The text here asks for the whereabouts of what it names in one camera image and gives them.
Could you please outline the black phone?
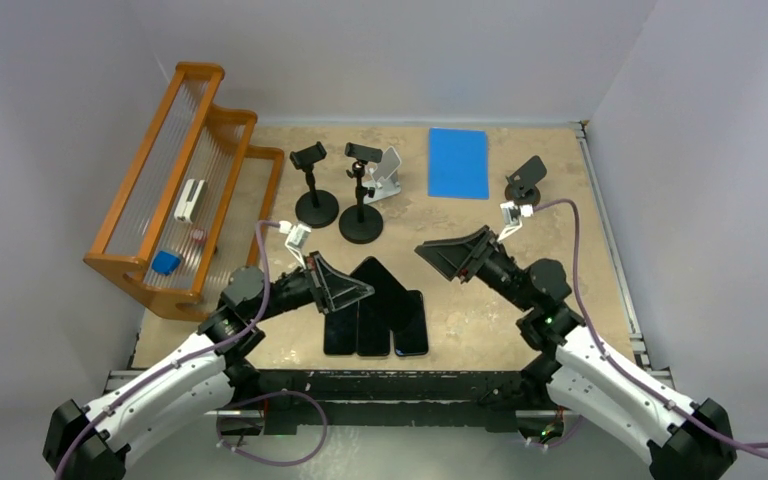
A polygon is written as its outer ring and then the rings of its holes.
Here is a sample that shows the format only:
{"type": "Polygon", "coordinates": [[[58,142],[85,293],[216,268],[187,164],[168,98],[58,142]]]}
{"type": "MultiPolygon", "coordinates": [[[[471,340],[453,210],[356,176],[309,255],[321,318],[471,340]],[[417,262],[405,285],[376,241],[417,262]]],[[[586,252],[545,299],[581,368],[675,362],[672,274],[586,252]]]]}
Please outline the black phone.
{"type": "Polygon", "coordinates": [[[399,357],[422,356],[429,352],[424,296],[419,290],[410,290],[409,294],[417,302],[416,310],[404,329],[392,333],[394,352],[399,357]]]}
{"type": "Polygon", "coordinates": [[[374,256],[365,258],[351,276],[374,289],[360,302],[360,319],[391,331],[406,329],[420,309],[417,298],[374,256]]]}
{"type": "Polygon", "coordinates": [[[390,351],[389,327],[373,312],[361,311],[357,320],[356,353],[361,357],[386,357],[390,351]]]}

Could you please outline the black tall phone stand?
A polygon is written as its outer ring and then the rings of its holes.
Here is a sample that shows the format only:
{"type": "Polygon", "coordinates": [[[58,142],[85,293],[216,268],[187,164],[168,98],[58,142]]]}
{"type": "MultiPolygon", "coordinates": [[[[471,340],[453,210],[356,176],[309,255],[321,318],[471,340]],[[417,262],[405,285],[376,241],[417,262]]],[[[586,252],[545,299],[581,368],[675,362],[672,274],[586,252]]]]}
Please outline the black tall phone stand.
{"type": "Polygon", "coordinates": [[[343,211],[339,218],[341,235],[354,244],[368,244],[376,240],[383,232],[384,222],[380,212],[367,205],[365,201],[374,197],[375,189],[363,185],[366,167],[369,163],[378,164],[383,151],[352,142],[345,145],[344,154],[353,159],[351,169],[346,173],[356,181],[356,204],[343,211]]]}

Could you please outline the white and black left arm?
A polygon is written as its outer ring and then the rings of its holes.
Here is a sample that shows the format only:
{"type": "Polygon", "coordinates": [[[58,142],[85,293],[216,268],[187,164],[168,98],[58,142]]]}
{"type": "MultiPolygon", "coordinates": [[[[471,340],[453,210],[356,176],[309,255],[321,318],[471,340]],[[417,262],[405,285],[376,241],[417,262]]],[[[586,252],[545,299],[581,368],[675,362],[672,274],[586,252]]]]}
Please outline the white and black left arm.
{"type": "Polygon", "coordinates": [[[127,460],[137,455],[137,439],[160,435],[163,413],[183,420],[258,400],[261,373],[247,356],[265,337],[260,321],[309,304],[334,313],[373,293],[371,285],[334,269],[317,252],[276,280],[258,267],[239,268],[216,310],[171,354],[85,405],[67,400],[58,406],[43,458],[57,479],[121,479],[127,460]]]}

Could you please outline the black smartphone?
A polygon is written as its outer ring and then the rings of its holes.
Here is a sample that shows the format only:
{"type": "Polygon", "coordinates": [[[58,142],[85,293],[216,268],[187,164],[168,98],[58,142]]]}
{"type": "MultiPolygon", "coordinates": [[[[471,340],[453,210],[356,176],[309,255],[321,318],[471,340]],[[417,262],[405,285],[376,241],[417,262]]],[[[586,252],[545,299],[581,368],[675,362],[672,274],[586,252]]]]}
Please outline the black smartphone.
{"type": "Polygon", "coordinates": [[[357,349],[358,306],[352,305],[325,315],[323,353],[353,355],[357,349]]]}

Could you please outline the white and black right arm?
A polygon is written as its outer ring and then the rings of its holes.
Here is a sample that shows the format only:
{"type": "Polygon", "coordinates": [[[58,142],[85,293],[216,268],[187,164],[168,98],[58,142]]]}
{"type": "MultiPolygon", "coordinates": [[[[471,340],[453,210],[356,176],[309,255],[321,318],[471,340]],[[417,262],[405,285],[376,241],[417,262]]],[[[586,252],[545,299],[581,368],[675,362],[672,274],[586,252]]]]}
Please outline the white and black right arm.
{"type": "Polygon", "coordinates": [[[552,402],[582,415],[641,458],[655,479],[719,479],[736,461],[725,409],[675,391],[593,335],[566,302],[572,289],[561,262],[541,258],[520,267],[488,227],[426,241],[415,252],[444,278],[477,278],[523,311],[516,326],[538,353],[521,372],[529,404],[552,402]]]}

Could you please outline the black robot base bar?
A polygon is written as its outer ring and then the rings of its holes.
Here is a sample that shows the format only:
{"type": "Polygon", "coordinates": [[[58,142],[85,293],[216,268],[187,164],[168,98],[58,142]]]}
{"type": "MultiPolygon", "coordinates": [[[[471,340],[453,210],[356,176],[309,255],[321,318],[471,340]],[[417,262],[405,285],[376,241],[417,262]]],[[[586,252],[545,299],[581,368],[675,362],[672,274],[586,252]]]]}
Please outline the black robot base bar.
{"type": "Polygon", "coordinates": [[[268,435],[300,426],[471,427],[551,440],[579,425],[517,371],[263,369],[222,412],[261,420],[268,435]]]}

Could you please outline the black round-base phone stand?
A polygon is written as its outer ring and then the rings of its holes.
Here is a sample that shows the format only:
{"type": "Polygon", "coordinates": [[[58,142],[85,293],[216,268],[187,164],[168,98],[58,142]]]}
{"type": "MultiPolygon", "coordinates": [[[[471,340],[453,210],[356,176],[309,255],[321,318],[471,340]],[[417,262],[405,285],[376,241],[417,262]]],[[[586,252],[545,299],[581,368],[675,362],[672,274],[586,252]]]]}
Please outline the black round-base phone stand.
{"type": "Polygon", "coordinates": [[[295,204],[296,217],[314,229],[327,227],[339,214],[337,198],[329,191],[318,189],[316,186],[314,165],[326,156],[327,151],[320,141],[289,155],[293,167],[304,173],[308,186],[308,192],[301,195],[295,204]]]}

